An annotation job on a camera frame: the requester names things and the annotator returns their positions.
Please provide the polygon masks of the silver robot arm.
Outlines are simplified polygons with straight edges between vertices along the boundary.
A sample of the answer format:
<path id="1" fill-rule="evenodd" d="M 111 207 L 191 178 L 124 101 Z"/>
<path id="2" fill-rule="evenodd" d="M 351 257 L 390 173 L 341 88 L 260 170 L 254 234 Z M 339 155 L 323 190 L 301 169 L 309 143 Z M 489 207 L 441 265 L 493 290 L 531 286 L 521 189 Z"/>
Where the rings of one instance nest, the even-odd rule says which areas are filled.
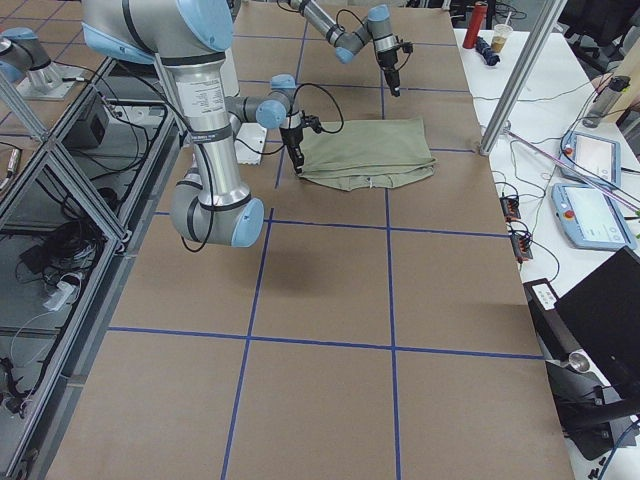
<path id="1" fill-rule="evenodd" d="M 401 40 L 393 31 L 390 8 L 386 4 L 371 7 L 364 18 L 355 16 L 358 26 L 349 31 L 331 17 L 316 1 L 287 1 L 291 11 L 305 18 L 334 48 L 335 56 L 343 64 L 350 63 L 369 43 L 372 44 L 378 68 L 384 75 L 393 97 L 399 97 L 401 80 L 398 52 L 409 59 L 413 44 Z"/>
<path id="2" fill-rule="evenodd" d="M 242 122 L 278 129 L 300 171 L 304 119 L 293 78 L 274 77 L 266 97 L 226 96 L 221 68 L 232 45 L 233 20 L 225 1 L 86 1 L 82 26 L 93 50 L 132 63 L 156 63 L 168 72 L 165 87 L 176 96 L 195 159 L 173 195 L 175 229 L 201 244 L 253 245 L 264 206 L 241 179 L 235 134 Z"/>

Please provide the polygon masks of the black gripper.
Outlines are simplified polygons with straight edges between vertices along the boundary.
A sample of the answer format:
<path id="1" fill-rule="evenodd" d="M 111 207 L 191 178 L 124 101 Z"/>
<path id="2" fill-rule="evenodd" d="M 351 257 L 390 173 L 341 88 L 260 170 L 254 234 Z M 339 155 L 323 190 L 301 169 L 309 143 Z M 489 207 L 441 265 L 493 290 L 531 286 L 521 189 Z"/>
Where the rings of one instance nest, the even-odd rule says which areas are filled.
<path id="1" fill-rule="evenodd" d="M 315 133 L 322 132 L 322 125 L 317 116 L 294 113 L 284 120 L 279 129 L 296 174 L 302 174 L 304 170 L 305 156 L 301 150 L 301 143 L 304 139 L 303 130 L 308 127 Z"/>
<path id="2" fill-rule="evenodd" d="M 378 66 L 385 74 L 385 80 L 393 97 L 400 96 L 400 75 L 397 71 L 397 52 L 410 55 L 413 52 L 413 43 L 404 41 L 397 35 L 387 35 L 375 40 L 375 55 Z"/>

